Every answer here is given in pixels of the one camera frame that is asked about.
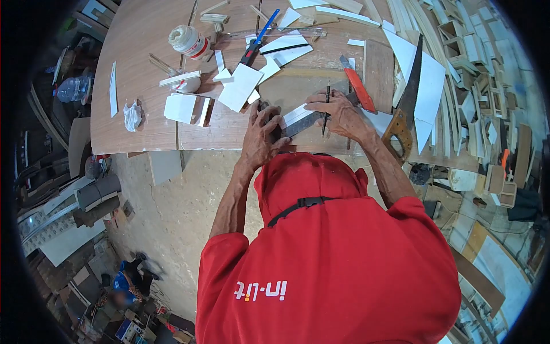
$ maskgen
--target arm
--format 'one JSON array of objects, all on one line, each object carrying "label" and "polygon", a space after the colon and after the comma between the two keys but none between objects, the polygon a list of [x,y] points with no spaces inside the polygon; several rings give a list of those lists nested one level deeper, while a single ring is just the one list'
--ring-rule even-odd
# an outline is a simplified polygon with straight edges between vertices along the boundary
[{"label": "arm", "polygon": [[305,109],[331,114],[327,127],[330,132],[353,139],[367,155],[375,174],[378,190],[387,208],[404,196],[416,193],[409,179],[388,151],[374,128],[367,125],[354,106],[338,90],[331,90],[329,103],[325,103],[326,93],[306,99]]},{"label": "arm", "polygon": [[270,143],[269,134],[279,124],[282,116],[273,116],[264,124],[269,115],[278,112],[278,108],[269,106],[258,113],[258,104],[259,101],[256,101],[250,107],[250,120],[244,136],[241,157],[219,202],[209,239],[218,234],[244,232],[246,195],[254,172],[268,163],[283,146],[290,143],[290,138],[280,138],[275,143]]}]

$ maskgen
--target hand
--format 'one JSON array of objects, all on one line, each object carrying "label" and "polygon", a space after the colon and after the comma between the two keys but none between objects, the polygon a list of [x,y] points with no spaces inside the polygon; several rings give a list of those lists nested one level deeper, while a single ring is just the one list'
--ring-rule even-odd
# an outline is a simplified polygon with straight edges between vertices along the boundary
[{"label": "hand", "polygon": [[359,141],[360,137],[365,134],[372,134],[373,129],[363,121],[361,115],[357,113],[355,107],[342,92],[331,90],[329,102],[326,103],[326,101],[327,91],[321,90],[316,95],[309,96],[306,99],[307,105],[304,109],[330,114],[331,116],[327,120],[329,132],[345,136],[354,141]]},{"label": "hand", "polygon": [[288,145],[290,138],[280,138],[275,143],[270,143],[269,135],[282,121],[283,117],[279,114],[273,116],[267,124],[264,124],[271,114],[278,113],[276,106],[268,106],[258,113],[260,101],[255,101],[250,107],[250,120],[248,129],[244,135],[243,151],[241,160],[246,167],[256,171],[261,166],[267,164],[279,150]]}]

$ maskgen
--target hand saw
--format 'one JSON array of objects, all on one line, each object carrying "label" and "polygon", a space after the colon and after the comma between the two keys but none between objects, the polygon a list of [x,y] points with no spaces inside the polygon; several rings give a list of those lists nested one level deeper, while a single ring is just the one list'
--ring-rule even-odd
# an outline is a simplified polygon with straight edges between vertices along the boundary
[{"label": "hand saw", "polygon": [[[412,70],[409,77],[409,82],[403,91],[403,96],[399,102],[399,106],[393,112],[392,121],[384,135],[382,142],[388,148],[393,157],[403,165],[411,154],[413,147],[413,136],[411,130],[414,124],[414,109],[416,106],[416,97],[418,95],[418,85],[420,83],[420,68],[422,66],[422,35],[418,38],[418,45]],[[391,138],[395,136],[401,145],[401,154],[392,146]]]}]

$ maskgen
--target man's right hand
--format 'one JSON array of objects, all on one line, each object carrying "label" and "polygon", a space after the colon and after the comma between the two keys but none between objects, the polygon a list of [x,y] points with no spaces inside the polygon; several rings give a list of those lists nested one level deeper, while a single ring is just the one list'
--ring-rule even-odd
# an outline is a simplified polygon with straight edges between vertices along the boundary
[{"label": "man's right hand", "polygon": [[376,135],[376,131],[368,126],[355,107],[338,90],[331,90],[329,102],[327,101],[326,90],[319,91],[316,95],[306,99],[306,110],[327,112],[331,116],[327,120],[327,128],[331,133],[345,136],[359,142],[365,135]]}]

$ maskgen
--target glue jar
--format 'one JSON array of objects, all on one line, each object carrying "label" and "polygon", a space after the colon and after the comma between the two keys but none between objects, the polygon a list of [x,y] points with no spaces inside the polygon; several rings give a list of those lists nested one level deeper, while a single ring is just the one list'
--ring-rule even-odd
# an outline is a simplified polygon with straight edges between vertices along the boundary
[{"label": "glue jar", "polygon": [[210,50],[210,41],[196,28],[187,25],[179,25],[172,30],[168,43],[174,50],[193,60],[201,59]]}]

